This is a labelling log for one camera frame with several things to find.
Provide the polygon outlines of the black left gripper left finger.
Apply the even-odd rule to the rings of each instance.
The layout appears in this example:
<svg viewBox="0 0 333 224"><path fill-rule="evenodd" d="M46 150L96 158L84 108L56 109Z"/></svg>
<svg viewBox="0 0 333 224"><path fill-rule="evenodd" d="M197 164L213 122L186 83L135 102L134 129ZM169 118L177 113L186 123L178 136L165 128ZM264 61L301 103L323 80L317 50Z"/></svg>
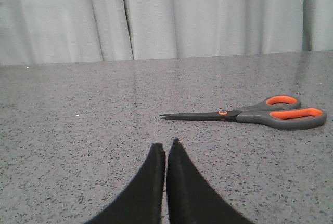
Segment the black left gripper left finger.
<svg viewBox="0 0 333 224"><path fill-rule="evenodd" d="M153 143L127 187L88 223L160 223L164 174L163 146Z"/></svg>

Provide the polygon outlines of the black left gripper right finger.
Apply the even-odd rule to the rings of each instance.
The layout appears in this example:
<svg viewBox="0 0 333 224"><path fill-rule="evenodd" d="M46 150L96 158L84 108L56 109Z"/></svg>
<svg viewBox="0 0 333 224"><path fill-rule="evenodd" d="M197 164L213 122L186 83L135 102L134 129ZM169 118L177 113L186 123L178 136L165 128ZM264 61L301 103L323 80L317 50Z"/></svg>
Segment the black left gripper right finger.
<svg viewBox="0 0 333 224"><path fill-rule="evenodd" d="M170 223L251 223L209 185L177 138L168 158L166 194Z"/></svg>

